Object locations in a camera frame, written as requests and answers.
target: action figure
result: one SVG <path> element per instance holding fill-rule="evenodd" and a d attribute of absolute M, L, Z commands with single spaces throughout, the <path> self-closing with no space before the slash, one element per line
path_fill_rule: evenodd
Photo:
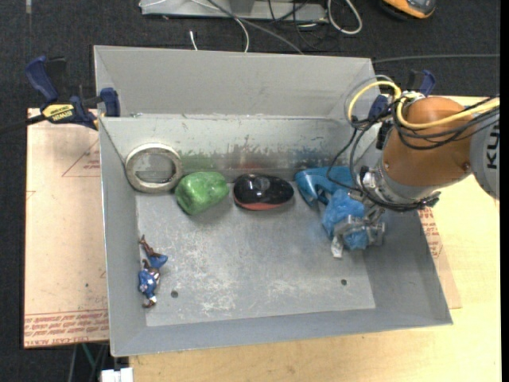
<path fill-rule="evenodd" d="M 166 263 L 168 256 L 156 253 L 145 241 L 145 235 L 139 242 L 145 249 L 147 259 L 144 259 L 143 269 L 138 272 L 139 290 L 148 298 L 147 303 L 143 303 L 143 307 L 149 308 L 156 304 L 157 299 L 154 291 L 159 284 L 161 273 L 159 269 Z"/>

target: green rock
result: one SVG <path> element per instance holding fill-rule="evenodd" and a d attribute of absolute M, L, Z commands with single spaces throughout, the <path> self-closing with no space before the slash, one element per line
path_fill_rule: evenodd
<path fill-rule="evenodd" d="M 220 202 L 229 191 L 221 173 L 199 172 L 183 177 L 175 188 L 175 195 L 183 210 L 196 215 Z"/>

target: black mouse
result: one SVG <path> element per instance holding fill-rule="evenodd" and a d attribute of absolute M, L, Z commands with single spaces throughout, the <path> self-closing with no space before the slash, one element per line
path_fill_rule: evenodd
<path fill-rule="evenodd" d="M 235 203 L 245 209 L 263 211 L 277 208 L 293 197 L 292 185 L 279 177 L 243 174 L 233 185 Z"/>

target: roll of tape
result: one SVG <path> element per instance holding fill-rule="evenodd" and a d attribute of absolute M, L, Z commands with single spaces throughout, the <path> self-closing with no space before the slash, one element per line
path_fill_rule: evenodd
<path fill-rule="evenodd" d="M 169 176 L 157 182 L 145 181 L 137 174 L 137 164 L 141 161 L 141 158 L 150 156 L 151 154 L 164 156 L 172 162 Z M 170 146 L 160 143 L 147 143 L 135 148 L 127 156 L 125 167 L 129 183 L 135 189 L 143 193 L 163 193 L 170 191 L 178 184 L 183 175 L 182 161 L 178 153 Z"/>

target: gray carpet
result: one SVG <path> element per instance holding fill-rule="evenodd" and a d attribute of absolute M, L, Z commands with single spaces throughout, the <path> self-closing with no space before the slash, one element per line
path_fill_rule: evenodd
<path fill-rule="evenodd" d="M 143 17 L 139 0 L 0 0 L 0 127 L 20 122 L 27 107 L 43 100 L 29 85 L 25 65 L 42 54 L 66 57 L 70 80 L 85 95 L 94 93 L 93 45 L 132 45 L 192 49 L 188 31 L 198 33 L 200 49 L 241 51 L 243 32 L 231 19 Z M 405 84 L 411 69 L 430 70 L 438 95 L 487 96 L 499 93 L 499 57 L 446 57 L 376 62 L 387 58 L 500 53 L 500 0 L 438 0 L 429 19 L 397 21 L 381 11 L 376 0 L 352 0 L 363 18 L 355 36 L 331 33 L 321 41 L 291 24 L 260 24 L 297 45 L 309 55 L 370 57 L 377 73 Z M 354 25 L 341 4 L 345 25 Z M 248 27 L 250 51 L 295 53 L 284 42 Z M 0 137 L 0 370 L 4 381 L 62 381 L 68 377 L 73 347 L 26 351 L 21 345 L 24 278 L 25 162 L 23 130 Z M 92 355 L 101 350 L 88 347 Z M 76 350 L 74 380 L 88 380 L 90 367 L 82 347 Z"/>

